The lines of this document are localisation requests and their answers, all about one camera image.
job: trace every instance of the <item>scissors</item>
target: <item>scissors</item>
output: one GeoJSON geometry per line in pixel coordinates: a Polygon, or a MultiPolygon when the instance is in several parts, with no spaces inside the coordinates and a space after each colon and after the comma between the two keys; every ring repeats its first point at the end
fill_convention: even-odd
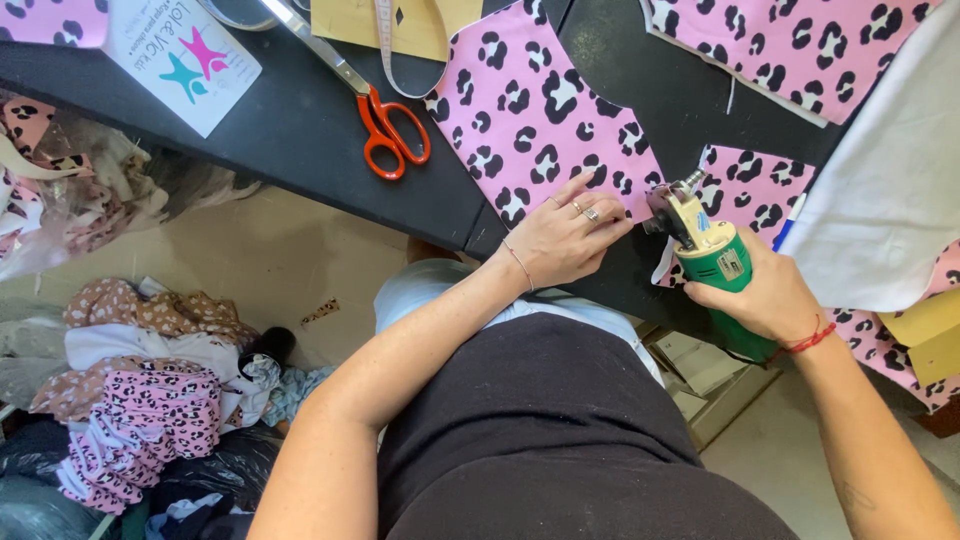
{"type": "Polygon", "coordinates": [[[364,81],[363,77],[358,75],[357,72],[350,67],[350,64],[337,54],[337,51],[330,46],[325,39],[311,34],[310,24],[303,20],[303,17],[295,12],[284,0],[260,0],[260,2],[274,14],[283,26],[286,26],[290,32],[293,32],[299,37],[300,41],[303,41],[326,65],[330,66],[330,69],[332,69],[344,83],[347,83],[347,86],[349,86],[357,96],[360,118],[363,119],[364,125],[367,126],[367,130],[370,132],[370,138],[363,147],[363,155],[364,158],[367,159],[367,165],[373,169],[373,172],[385,180],[398,180],[403,176],[403,171],[406,169],[404,158],[417,165],[426,163],[430,157],[430,139],[427,137],[423,124],[420,123],[412,111],[400,103],[381,103],[380,94],[376,91],[376,88],[367,81],[364,81]],[[420,139],[423,141],[423,153],[419,156],[414,156],[414,153],[410,150],[410,146],[403,140],[403,137],[400,136],[400,133],[397,132],[394,124],[387,116],[392,110],[399,110],[406,114],[407,117],[410,118],[410,121],[414,123],[414,126],[417,127],[417,131],[420,132],[420,139]],[[383,130],[387,132],[386,134],[376,127],[376,124],[373,122],[374,116],[376,116],[376,119],[380,122],[383,130]],[[395,171],[385,171],[373,162],[371,151],[377,147],[387,148],[396,156],[399,165],[395,171]]]}

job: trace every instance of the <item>person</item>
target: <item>person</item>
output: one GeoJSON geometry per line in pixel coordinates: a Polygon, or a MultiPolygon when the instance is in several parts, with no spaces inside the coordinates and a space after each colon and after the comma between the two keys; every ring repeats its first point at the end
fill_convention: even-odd
{"type": "MultiPolygon", "coordinates": [[[[303,404],[251,540],[796,538],[704,469],[621,315],[530,293],[596,271],[631,230],[622,204],[584,191],[589,179],[562,186],[476,271],[430,258],[384,285],[378,334],[303,404]]],[[[809,343],[828,321],[796,264],[740,233],[747,288],[684,289],[785,347],[809,343]]],[[[828,333],[794,359],[853,537],[960,539],[844,340],[828,333]]]]}

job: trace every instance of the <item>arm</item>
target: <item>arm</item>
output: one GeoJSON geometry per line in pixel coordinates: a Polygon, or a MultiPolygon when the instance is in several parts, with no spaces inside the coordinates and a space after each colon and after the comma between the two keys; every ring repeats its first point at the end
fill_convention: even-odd
{"type": "MultiPolygon", "coordinates": [[[[739,232],[754,263],[753,280],[735,294],[688,283],[690,298],[785,347],[825,328],[827,316],[793,258],[773,253],[749,229],[739,232]]],[[[847,343],[833,333],[794,359],[820,412],[830,476],[853,537],[960,539],[933,476],[847,343]]]]}
{"type": "MultiPolygon", "coordinates": [[[[633,224],[612,196],[580,193],[578,176],[507,236],[535,286],[596,271],[633,224]],[[593,207],[602,225],[565,203],[593,207]]],[[[454,351],[530,288],[501,246],[479,270],[371,339],[304,402],[277,458],[250,540],[373,539],[377,535],[376,437],[454,351]]]]}

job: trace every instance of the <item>logo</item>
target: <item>logo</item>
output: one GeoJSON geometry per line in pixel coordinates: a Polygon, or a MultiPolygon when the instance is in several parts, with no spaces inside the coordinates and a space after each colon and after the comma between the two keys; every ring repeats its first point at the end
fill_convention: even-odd
{"type": "Polygon", "coordinates": [[[186,92],[186,97],[190,99],[190,103],[197,105],[197,101],[194,99],[194,94],[204,95],[209,92],[200,81],[203,77],[204,79],[210,80],[210,70],[214,72],[220,72],[224,69],[227,69],[229,66],[218,60],[221,58],[226,58],[227,55],[224,53],[218,53],[216,51],[211,51],[209,47],[204,43],[204,38],[200,35],[200,32],[197,30],[197,27],[193,27],[193,41],[185,41],[182,37],[180,38],[180,43],[183,43],[183,46],[187,48],[188,51],[193,53],[193,56],[197,59],[197,62],[200,63],[200,68],[203,73],[194,71],[183,64],[179,58],[173,53],[167,53],[167,56],[170,58],[170,63],[174,66],[174,70],[171,73],[164,73],[160,75],[160,79],[164,81],[173,81],[174,83],[180,84],[183,87],[183,91],[186,92]]]}

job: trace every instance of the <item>scissor blade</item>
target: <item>scissor blade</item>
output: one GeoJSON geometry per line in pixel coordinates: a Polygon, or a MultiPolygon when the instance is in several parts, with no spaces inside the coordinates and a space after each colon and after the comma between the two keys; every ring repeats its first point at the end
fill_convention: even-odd
{"type": "Polygon", "coordinates": [[[357,75],[357,72],[350,67],[350,64],[344,60],[344,57],[337,53],[337,50],[330,46],[322,37],[316,37],[310,32],[310,24],[303,20],[299,13],[295,12],[285,0],[260,0],[280,24],[287,27],[290,32],[300,38],[300,41],[310,47],[326,65],[347,83],[353,91],[358,94],[370,94],[370,85],[364,81],[363,77],[357,75]]]}

